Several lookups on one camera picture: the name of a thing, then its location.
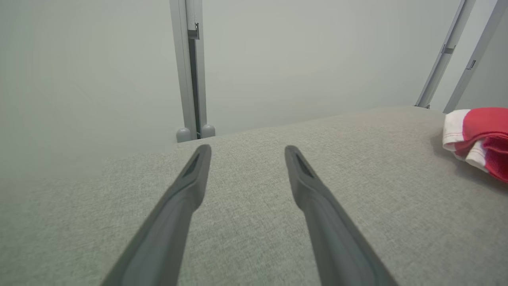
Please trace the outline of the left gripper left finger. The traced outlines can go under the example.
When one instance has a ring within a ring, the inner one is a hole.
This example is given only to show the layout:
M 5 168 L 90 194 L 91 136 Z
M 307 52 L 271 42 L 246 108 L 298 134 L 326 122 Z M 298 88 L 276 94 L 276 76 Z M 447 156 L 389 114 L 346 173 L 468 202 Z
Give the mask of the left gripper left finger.
M 176 286 L 192 214 L 204 199 L 210 161 L 210 145 L 200 145 L 101 286 Z

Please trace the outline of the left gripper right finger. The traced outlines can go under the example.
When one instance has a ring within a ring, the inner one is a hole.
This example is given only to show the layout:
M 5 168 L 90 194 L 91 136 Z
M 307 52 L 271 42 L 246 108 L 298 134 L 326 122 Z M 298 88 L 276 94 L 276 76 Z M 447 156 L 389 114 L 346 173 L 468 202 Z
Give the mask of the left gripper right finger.
M 300 150 L 285 147 L 294 201 L 303 212 L 322 286 L 398 286 Z

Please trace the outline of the red Bulls 23 shorts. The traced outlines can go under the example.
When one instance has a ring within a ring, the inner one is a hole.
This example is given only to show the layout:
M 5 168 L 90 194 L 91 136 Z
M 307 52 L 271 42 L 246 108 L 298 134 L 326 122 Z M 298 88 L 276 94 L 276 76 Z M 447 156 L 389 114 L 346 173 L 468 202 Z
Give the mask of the red Bulls 23 shorts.
M 457 159 L 508 184 L 508 108 L 459 109 L 446 114 L 442 144 Z

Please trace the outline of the grey partition post, rounded feet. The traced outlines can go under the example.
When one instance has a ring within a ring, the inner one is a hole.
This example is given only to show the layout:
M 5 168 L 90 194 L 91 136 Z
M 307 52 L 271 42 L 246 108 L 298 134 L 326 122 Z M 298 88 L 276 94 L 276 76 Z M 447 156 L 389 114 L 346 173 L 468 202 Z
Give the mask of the grey partition post, rounded feet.
M 169 0 L 184 127 L 178 143 L 213 137 L 207 120 L 202 0 Z

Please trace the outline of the slim grey partition post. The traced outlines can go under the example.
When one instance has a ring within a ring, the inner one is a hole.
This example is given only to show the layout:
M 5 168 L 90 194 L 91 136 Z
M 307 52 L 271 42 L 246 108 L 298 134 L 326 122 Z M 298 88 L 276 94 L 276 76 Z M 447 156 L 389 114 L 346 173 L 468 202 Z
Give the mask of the slim grey partition post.
M 459 106 L 481 58 L 508 9 L 508 0 L 475 0 L 458 45 L 433 96 L 432 107 L 444 114 Z
M 450 29 L 447 32 L 443 45 L 439 51 L 437 59 L 426 80 L 421 94 L 416 101 L 415 107 L 430 109 L 431 100 L 439 86 L 441 78 L 446 72 L 446 68 L 452 57 L 454 50 L 461 38 L 465 25 L 470 17 L 470 13 L 477 0 L 461 0 L 456 14 L 452 20 Z

